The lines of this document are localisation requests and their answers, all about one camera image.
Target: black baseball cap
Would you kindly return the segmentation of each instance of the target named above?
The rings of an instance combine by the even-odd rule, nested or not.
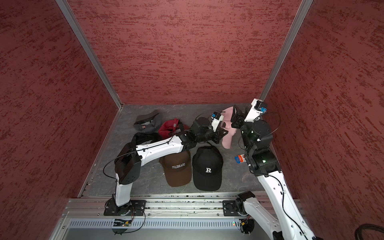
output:
[[[167,183],[171,187],[180,187],[191,181],[191,153],[188,150],[161,157],[159,163],[163,166]]]
[[[214,146],[199,147],[192,159],[195,187],[202,191],[216,191],[221,186],[223,157]]]

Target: red textured wall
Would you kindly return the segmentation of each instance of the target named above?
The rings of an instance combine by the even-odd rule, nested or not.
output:
[[[68,0],[126,104],[260,95],[301,0]]]
[[[117,108],[55,1],[0,16],[0,239],[48,239]]]
[[[315,0],[266,99],[290,189],[326,240],[384,226],[383,7]]]

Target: brown baseball cap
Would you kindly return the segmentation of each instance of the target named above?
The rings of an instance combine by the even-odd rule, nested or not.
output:
[[[164,168],[168,185],[180,187],[192,179],[191,153],[189,151],[173,153],[161,157],[159,163]]]

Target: vented panel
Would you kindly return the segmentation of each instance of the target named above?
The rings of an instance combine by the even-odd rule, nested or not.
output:
[[[73,218],[69,228],[111,228],[113,219]]]
[[[139,228],[144,218],[134,219],[130,227],[113,227],[113,219],[73,218],[70,228]],[[239,228],[238,219],[146,219],[142,228],[172,228],[172,229],[230,229]]]

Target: black cable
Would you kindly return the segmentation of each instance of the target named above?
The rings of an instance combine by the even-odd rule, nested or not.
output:
[[[143,148],[143,149],[140,149],[139,151],[145,151],[145,150],[150,149],[150,148],[152,148],[152,147],[157,147],[157,146],[160,146],[160,145],[163,145],[163,144],[169,144],[169,142],[172,140],[173,136],[169,139],[168,142],[164,142],[164,143],[159,144],[159,145],[156,145],[156,146],[151,146],[151,147]],[[115,180],[117,181],[117,179],[116,179],[115,177],[111,177],[111,176],[109,176],[109,175],[107,175],[107,174],[105,173],[105,171],[104,171],[104,170],[105,170],[105,167],[106,167],[108,164],[110,164],[113,160],[118,159],[119,157],[122,157],[122,156],[124,156],[124,155],[131,154],[131,153],[134,153],[134,152],[127,152],[127,153],[125,153],[125,154],[123,154],[123,155],[120,155],[120,156],[118,156],[118,157],[116,157],[116,158],[110,160],[107,164],[105,164],[105,166],[104,166],[104,168],[103,168],[103,173],[104,173],[104,175],[107,176],[107,177],[113,178],[113,179],[115,179]]]
[[[280,127],[280,123],[281,123],[280,114],[279,113],[275,113],[275,114],[279,115],[279,124],[277,125],[277,128],[275,130],[273,130],[272,132],[268,133],[267,135],[263,136],[263,137],[271,135],[272,133],[274,133]]]
[[[143,210],[141,210],[141,209],[136,209],[136,210],[140,210],[140,211],[143,212],[143,215],[144,215],[144,222],[143,222],[143,224],[141,224],[141,226],[140,226],[138,229],[134,230],[134,231],[131,231],[131,232],[123,232],[123,233],[133,233],[133,232],[139,231],[139,230],[144,226],[145,219],[146,219],[145,212],[144,212]]]
[[[247,224],[250,217],[251,217],[251,215],[248,215],[248,217],[241,220],[241,222],[243,222],[244,224]]]
[[[255,174],[255,175],[263,175],[263,176],[267,176],[267,177],[273,177],[274,179],[276,179],[276,180],[279,182],[280,187],[281,187],[281,190],[283,191],[283,199],[282,199],[282,201],[281,201],[281,205],[282,205],[282,207],[283,207],[283,211],[284,211],[285,215],[287,215],[287,217],[288,217],[289,219],[291,219],[291,220],[292,220],[292,221],[299,227],[300,231],[301,231],[302,234],[304,235],[304,232],[303,232],[303,230],[301,229],[300,225],[297,224],[297,222],[296,222],[295,220],[293,220],[293,219],[288,215],[288,213],[285,211],[285,209],[284,209],[284,195],[285,195],[285,194],[284,194],[284,188],[283,188],[283,185],[281,184],[280,180],[279,180],[277,177],[272,176],[272,175],[253,173],[253,172],[251,172],[250,169],[249,169],[249,172],[252,173],[252,174]]]
[[[237,141],[237,145],[239,146],[239,148],[241,148],[242,150],[245,151],[245,148],[240,147],[240,139],[241,139],[241,136],[239,137],[239,140]]]
[[[111,177],[111,176],[109,176],[109,175],[107,175],[107,174],[105,173],[105,167],[108,166],[108,164],[110,164],[113,160],[118,159],[119,157],[122,157],[122,156],[124,156],[124,155],[131,154],[131,153],[134,153],[134,152],[127,152],[127,153],[125,153],[125,154],[123,154],[123,155],[120,155],[120,156],[118,156],[118,157],[116,157],[116,158],[110,160],[109,162],[107,162],[107,164],[105,164],[105,166],[104,166],[104,168],[103,168],[103,173],[104,173],[104,175],[107,176],[107,177],[113,178],[113,179],[115,179],[115,180],[117,181],[117,179],[116,179],[115,177]]]
[[[365,223],[365,224],[361,224],[358,228],[356,228],[356,230],[355,230],[355,239],[356,240],[364,240],[364,238],[362,236],[362,231],[364,229],[384,233],[383,227],[375,225],[375,224]]]
[[[135,215],[136,215],[136,210],[135,210],[135,207],[133,205],[131,205],[132,209],[131,209],[131,215],[132,215],[132,222],[133,222],[133,219],[135,219]]]
[[[266,114],[267,112],[263,112],[261,113],[258,117],[256,117],[253,121],[255,121],[256,119],[258,119],[259,117],[261,117],[262,115]]]

